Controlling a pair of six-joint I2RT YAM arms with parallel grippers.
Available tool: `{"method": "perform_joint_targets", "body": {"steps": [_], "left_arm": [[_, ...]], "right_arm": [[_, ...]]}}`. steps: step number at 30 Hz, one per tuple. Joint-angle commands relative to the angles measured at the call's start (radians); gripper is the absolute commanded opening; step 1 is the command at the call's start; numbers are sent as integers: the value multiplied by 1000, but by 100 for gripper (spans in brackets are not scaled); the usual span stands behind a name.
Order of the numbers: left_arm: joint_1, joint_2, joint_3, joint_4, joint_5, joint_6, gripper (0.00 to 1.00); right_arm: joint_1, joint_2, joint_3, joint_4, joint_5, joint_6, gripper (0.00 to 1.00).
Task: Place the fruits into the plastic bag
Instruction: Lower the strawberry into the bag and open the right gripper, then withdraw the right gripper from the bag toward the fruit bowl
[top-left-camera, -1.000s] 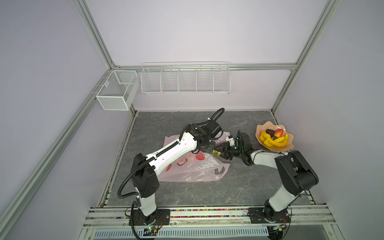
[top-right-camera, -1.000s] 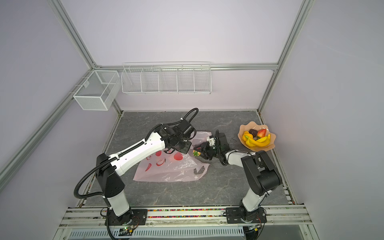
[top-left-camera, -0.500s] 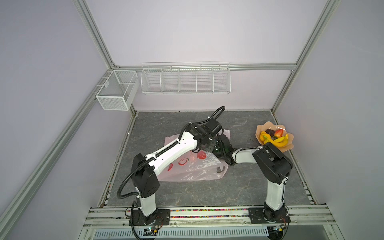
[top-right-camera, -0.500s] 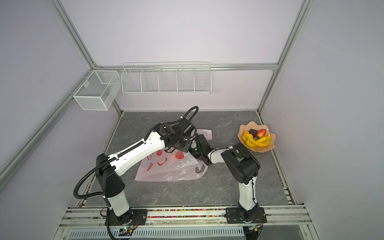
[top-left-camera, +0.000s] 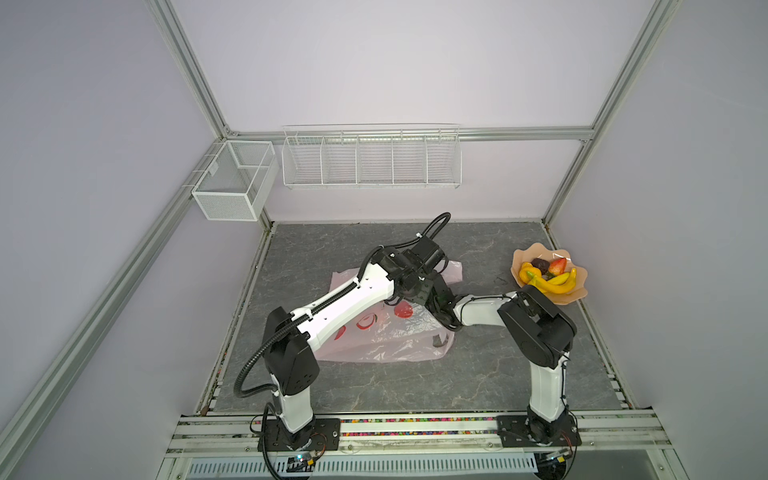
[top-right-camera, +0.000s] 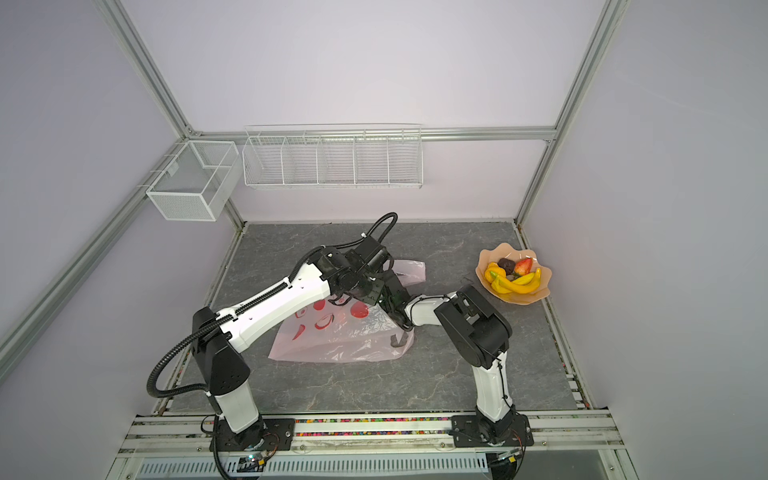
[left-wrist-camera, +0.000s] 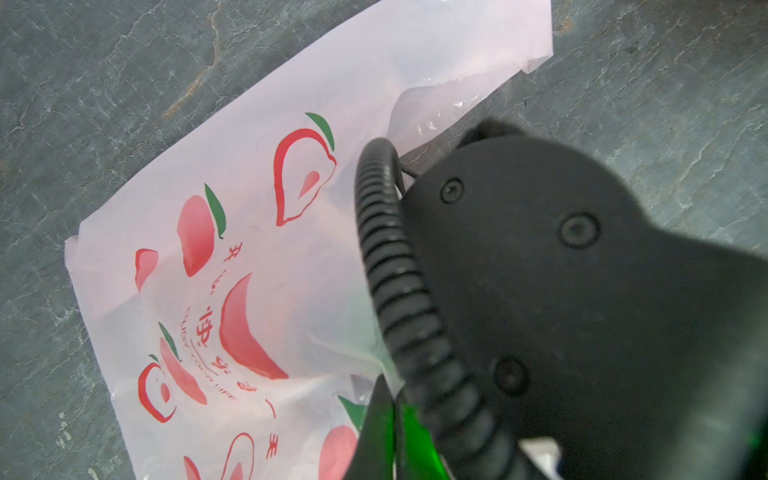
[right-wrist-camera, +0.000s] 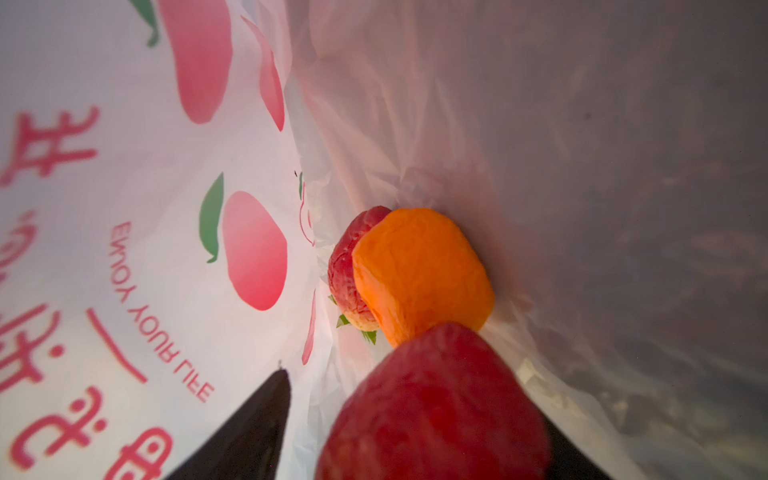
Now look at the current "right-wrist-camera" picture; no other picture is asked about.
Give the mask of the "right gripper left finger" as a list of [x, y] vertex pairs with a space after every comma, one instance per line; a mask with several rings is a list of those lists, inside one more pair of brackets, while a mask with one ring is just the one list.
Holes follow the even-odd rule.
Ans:
[[276, 477], [291, 403], [288, 372], [278, 369], [171, 479]]

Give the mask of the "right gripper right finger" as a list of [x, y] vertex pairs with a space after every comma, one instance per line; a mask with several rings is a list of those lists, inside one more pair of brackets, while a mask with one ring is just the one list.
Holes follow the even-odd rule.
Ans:
[[546, 471], [547, 480], [611, 480], [611, 477], [584, 455], [551, 420], [545, 415], [543, 419], [552, 453], [552, 461]]

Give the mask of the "large red toy peach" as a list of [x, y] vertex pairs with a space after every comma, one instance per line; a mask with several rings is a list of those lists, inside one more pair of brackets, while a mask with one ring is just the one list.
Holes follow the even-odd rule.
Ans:
[[544, 420], [478, 334], [446, 323], [397, 347], [342, 407], [318, 479], [543, 479]]

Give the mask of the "orange toy tangerine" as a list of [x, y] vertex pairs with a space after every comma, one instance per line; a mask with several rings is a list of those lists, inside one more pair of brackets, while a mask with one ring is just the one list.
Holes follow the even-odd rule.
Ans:
[[435, 210], [390, 212], [358, 241], [352, 264], [357, 291], [394, 348], [443, 323], [477, 332], [495, 306], [478, 254]]

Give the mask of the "pink printed plastic bag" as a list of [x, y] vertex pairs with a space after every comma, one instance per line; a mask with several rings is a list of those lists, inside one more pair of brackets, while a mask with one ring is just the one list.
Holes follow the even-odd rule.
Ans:
[[170, 478], [285, 369], [312, 478], [377, 205], [461, 227], [608, 476], [766, 477], [763, 1], [3, 2], [2, 477]]

